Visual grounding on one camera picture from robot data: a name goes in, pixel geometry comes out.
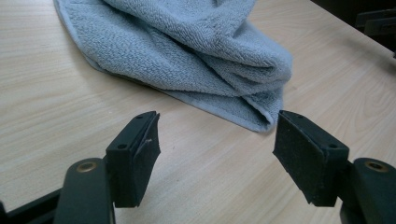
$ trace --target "folded towel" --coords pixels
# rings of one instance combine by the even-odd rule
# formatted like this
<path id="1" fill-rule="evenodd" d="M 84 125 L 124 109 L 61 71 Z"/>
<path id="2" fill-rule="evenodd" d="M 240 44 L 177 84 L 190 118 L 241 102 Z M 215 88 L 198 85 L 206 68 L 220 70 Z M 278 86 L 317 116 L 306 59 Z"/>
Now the folded towel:
<path id="1" fill-rule="evenodd" d="M 54 0 L 94 68 L 252 131 L 282 108 L 291 56 L 247 21 L 254 0 Z"/>

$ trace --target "metal screw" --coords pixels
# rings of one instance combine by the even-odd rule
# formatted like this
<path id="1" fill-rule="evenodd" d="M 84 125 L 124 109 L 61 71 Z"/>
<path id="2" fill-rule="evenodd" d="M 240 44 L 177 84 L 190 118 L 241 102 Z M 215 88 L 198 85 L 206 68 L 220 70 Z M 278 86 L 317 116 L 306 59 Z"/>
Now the metal screw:
<path id="1" fill-rule="evenodd" d="M 94 161 L 86 161 L 86 162 L 80 164 L 80 165 L 77 167 L 77 171 L 78 171 L 79 173 L 86 173 L 86 172 L 89 172 L 89 171 L 95 169 L 96 166 L 97 166 L 97 165 L 96 165 L 96 162 L 94 162 Z"/>

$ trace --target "black plastic bracket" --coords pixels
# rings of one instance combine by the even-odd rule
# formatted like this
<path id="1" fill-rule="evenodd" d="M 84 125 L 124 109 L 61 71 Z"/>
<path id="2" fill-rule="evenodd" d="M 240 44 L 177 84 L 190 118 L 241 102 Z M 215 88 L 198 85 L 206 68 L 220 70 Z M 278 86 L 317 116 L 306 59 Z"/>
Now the black plastic bracket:
<path id="1" fill-rule="evenodd" d="M 396 223 L 396 170 L 370 158 L 347 160 L 348 147 L 304 116 L 279 112 L 274 154 L 315 206 L 343 200 L 344 224 Z"/>
<path id="2" fill-rule="evenodd" d="M 117 207 L 138 206 L 160 151 L 155 111 L 133 118 L 106 150 L 103 159 L 78 161 L 68 169 L 64 186 L 6 212 L 0 223 L 115 223 Z"/>

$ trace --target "light wood tabletop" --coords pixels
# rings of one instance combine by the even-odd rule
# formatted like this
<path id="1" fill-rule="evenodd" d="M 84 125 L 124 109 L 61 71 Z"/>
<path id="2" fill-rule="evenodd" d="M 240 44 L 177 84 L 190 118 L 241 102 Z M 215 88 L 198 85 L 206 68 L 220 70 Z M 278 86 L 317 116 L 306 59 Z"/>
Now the light wood tabletop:
<path id="1" fill-rule="evenodd" d="M 249 19 L 293 55 L 284 108 L 350 148 L 396 166 L 392 52 L 308 0 L 259 0 Z M 159 156 L 141 205 L 118 223 L 340 223 L 306 202 L 254 133 L 85 61 L 51 0 L 0 2 L 0 200 L 15 209 L 62 187 L 131 118 L 161 114 Z"/>

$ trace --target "dark background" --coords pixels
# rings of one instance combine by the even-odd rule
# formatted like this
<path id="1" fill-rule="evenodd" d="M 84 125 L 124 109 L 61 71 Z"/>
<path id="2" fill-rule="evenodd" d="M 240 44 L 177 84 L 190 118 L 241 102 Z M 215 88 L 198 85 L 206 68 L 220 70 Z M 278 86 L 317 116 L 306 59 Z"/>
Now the dark background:
<path id="1" fill-rule="evenodd" d="M 392 9 L 396 7 L 396 0 L 311 0 L 320 7 L 328 10 L 334 16 L 355 27 L 356 17 L 359 13 Z M 396 50 L 396 35 L 370 36 L 386 48 Z"/>

